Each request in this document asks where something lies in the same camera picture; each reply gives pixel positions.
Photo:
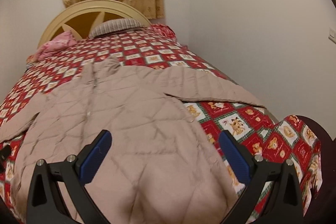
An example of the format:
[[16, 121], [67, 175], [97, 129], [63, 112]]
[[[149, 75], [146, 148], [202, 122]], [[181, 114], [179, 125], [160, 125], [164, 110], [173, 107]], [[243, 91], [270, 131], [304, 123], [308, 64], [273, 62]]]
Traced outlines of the red floral pillow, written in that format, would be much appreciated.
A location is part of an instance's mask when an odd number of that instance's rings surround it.
[[155, 33], [162, 35], [164, 37], [170, 38], [170, 39], [175, 39], [176, 34], [175, 32], [167, 25], [164, 24], [152, 24], [149, 27], [152, 31]]

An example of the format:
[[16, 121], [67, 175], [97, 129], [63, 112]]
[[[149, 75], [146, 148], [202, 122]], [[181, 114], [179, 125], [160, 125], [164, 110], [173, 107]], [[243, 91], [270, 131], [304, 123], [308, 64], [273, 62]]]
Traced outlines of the dark wooden footboard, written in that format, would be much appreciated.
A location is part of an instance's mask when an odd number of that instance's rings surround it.
[[304, 223], [335, 223], [335, 140], [314, 120], [299, 116], [321, 142], [322, 186], [304, 216]]

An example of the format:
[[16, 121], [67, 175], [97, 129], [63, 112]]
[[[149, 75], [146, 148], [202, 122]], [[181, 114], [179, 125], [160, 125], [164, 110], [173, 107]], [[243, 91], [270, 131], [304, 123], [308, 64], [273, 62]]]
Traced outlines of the cream wooden headboard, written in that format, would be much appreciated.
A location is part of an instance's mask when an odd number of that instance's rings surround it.
[[76, 3], [57, 15], [43, 32], [38, 47], [64, 31], [71, 31], [76, 40], [87, 38], [99, 24], [112, 19], [133, 18], [143, 26], [151, 25], [142, 13], [114, 0], [87, 0]]

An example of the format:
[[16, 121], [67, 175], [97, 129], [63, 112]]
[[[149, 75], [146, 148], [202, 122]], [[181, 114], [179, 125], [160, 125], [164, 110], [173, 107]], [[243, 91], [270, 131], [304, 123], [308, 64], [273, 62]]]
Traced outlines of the grey striped pillow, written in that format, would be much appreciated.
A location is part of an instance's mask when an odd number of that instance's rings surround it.
[[108, 20], [97, 25], [92, 31], [90, 31], [88, 38], [93, 39], [98, 36], [142, 27], [143, 24], [132, 18]]

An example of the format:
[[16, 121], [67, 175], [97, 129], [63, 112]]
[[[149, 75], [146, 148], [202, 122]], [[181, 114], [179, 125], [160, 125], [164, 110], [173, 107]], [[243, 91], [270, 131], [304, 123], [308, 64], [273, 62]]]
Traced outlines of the pink floral blanket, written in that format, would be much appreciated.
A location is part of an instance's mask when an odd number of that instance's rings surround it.
[[60, 51], [66, 50], [67, 48], [74, 46], [75, 44], [77, 44], [77, 40], [73, 36], [72, 32], [65, 31], [50, 40], [49, 42], [46, 42], [42, 46], [40, 46], [33, 55], [30, 55], [27, 58], [26, 64], [32, 64], [38, 61], [42, 61], [48, 57], [56, 55]]

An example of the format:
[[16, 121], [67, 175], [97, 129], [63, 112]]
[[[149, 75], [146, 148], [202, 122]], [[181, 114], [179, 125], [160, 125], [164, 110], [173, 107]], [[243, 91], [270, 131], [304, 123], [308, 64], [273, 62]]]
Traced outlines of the white wall switch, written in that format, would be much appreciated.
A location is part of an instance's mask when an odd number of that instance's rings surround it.
[[336, 30], [332, 28], [329, 29], [329, 39], [336, 44]]

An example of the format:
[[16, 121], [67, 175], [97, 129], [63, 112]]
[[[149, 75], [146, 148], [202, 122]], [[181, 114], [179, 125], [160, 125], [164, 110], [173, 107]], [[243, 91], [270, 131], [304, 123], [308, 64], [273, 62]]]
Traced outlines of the red checkered bear bedspread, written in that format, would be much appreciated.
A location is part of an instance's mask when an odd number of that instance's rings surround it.
[[[21, 111], [35, 94], [48, 94], [60, 85], [78, 78], [87, 64], [97, 64], [106, 59], [115, 59], [121, 66], [143, 66], [159, 70], [185, 67], [222, 78], [216, 69], [199, 56], [147, 28], [102, 38], [86, 38], [56, 55], [35, 63], [25, 72], [1, 104], [1, 127]], [[245, 185], [237, 180], [221, 150], [219, 144], [221, 132], [229, 131], [252, 155], [261, 155], [266, 161], [282, 164], [288, 159], [291, 160], [299, 180], [304, 216], [306, 208], [310, 205], [311, 191], [320, 189], [322, 176], [321, 143], [302, 120], [291, 115], [279, 123], [273, 123], [265, 115], [261, 102], [255, 106], [243, 102], [198, 101], [184, 102], [184, 106], [200, 123], [208, 141], [222, 158], [238, 198], [243, 193]], [[26, 218], [21, 220], [17, 216], [11, 202], [11, 180], [14, 177], [15, 160], [24, 138], [25, 135], [21, 134], [1, 141], [1, 146], [9, 144], [12, 149], [5, 172], [1, 176], [1, 196], [7, 210], [17, 223], [27, 223]], [[248, 221], [258, 219], [272, 185], [270, 181], [265, 183]], [[59, 187], [71, 217], [76, 221], [82, 221], [66, 186], [60, 182]]]

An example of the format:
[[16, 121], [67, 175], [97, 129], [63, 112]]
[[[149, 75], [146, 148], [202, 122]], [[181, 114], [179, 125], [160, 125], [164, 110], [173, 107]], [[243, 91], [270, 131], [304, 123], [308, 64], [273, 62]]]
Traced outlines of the beige quilted puffer jacket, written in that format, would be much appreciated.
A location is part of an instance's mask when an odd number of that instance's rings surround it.
[[87, 190], [111, 223], [219, 223], [237, 200], [228, 170], [184, 102], [260, 101], [234, 83], [185, 67], [87, 64], [76, 79], [35, 94], [1, 127], [24, 134], [11, 202], [26, 218], [36, 162], [78, 154], [102, 130], [113, 143]]

